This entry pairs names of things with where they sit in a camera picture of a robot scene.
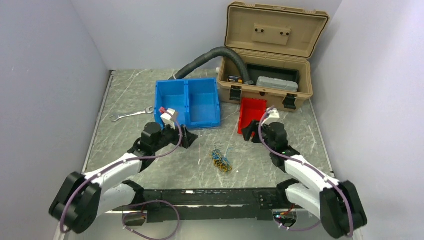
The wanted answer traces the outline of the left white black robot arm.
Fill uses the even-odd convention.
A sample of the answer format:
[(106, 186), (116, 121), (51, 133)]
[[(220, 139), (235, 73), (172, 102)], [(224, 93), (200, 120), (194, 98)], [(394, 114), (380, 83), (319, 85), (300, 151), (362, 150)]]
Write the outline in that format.
[(127, 206), (139, 209), (144, 203), (144, 188), (128, 178), (146, 170), (159, 150), (172, 144), (188, 149), (198, 135), (185, 125), (161, 127), (149, 122), (133, 146), (119, 159), (91, 172), (73, 172), (64, 180), (48, 213), (57, 219), (64, 232), (85, 232), (100, 215)]

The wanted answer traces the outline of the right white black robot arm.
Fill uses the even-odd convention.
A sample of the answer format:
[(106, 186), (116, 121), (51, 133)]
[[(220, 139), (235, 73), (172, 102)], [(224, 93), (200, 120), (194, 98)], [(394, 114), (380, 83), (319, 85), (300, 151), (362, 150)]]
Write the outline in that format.
[(275, 167), (292, 176), (276, 187), (275, 200), (282, 207), (298, 205), (320, 220), (334, 239), (352, 236), (368, 223), (355, 185), (328, 176), (289, 145), (283, 123), (252, 120), (241, 129), (245, 141), (263, 144)]

